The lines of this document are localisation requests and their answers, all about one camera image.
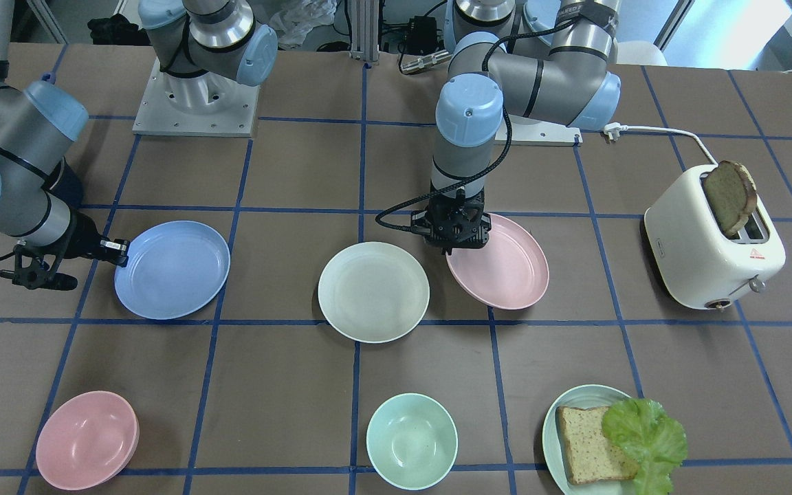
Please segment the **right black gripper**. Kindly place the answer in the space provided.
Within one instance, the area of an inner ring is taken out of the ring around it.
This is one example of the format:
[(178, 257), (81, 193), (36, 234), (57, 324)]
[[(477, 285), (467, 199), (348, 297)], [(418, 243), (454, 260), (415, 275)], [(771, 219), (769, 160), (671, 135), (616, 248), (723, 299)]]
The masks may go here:
[(84, 213), (71, 213), (69, 225), (59, 239), (49, 245), (19, 242), (12, 252), (0, 256), (0, 278), (28, 289), (69, 291), (78, 279), (58, 272), (63, 260), (88, 258), (125, 267), (129, 260), (128, 239), (108, 239)]

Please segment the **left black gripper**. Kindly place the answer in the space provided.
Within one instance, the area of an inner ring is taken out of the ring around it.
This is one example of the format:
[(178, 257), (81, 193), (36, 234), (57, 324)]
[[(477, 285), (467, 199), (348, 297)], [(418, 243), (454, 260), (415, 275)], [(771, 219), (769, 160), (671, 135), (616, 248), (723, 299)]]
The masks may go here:
[(459, 189), (456, 197), (436, 195), (424, 210), (412, 213), (410, 232), (424, 238), (427, 245), (449, 256), (453, 250), (480, 250), (488, 242), (492, 228), (490, 214), (484, 211), (485, 191), (466, 197)]

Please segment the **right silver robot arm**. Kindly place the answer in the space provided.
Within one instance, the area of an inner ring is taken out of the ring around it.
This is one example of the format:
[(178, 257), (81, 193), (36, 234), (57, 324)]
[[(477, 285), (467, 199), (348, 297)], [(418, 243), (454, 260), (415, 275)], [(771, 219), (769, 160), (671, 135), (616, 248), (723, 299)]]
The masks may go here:
[[(28, 289), (69, 291), (65, 259), (125, 267), (129, 242), (108, 239), (78, 209), (81, 183), (65, 161), (90, 117), (69, 93), (46, 80), (17, 89), (6, 82), (14, 4), (0, 1), (0, 233), (16, 239), (0, 278)], [(278, 37), (248, 1), (141, 1), (142, 30), (169, 81), (258, 87), (276, 62)]]

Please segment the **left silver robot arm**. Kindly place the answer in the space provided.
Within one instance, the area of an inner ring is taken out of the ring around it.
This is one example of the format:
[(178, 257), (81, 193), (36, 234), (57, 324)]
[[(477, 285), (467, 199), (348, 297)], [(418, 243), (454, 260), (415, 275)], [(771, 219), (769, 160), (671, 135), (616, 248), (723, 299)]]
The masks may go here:
[(620, 80), (607, 67), (619, 9), (618, 1), (562, 1), (546, 27), (531, 19), (529, 1), (448, 3), (452, 58), (436, 107), (430, 194), (409, 232), (444, 254), (487, 244), (486, 176), (504, 160), (492, 153), (512, 117), (582, 131), (612, 119)]

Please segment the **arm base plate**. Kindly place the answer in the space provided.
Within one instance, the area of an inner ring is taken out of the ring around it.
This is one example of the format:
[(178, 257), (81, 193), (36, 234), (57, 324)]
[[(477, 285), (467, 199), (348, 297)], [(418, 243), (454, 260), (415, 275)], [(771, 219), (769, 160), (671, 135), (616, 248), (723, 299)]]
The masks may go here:
[(250, 138), (260, 90), (214, 73), (176, 78), (160, 71), (155, 60), (133, 131), (158, 137)]
[(582, 135), (574, 126), (537, 121), (510, 115), (512, 145), (572, 146), (582, 144)]

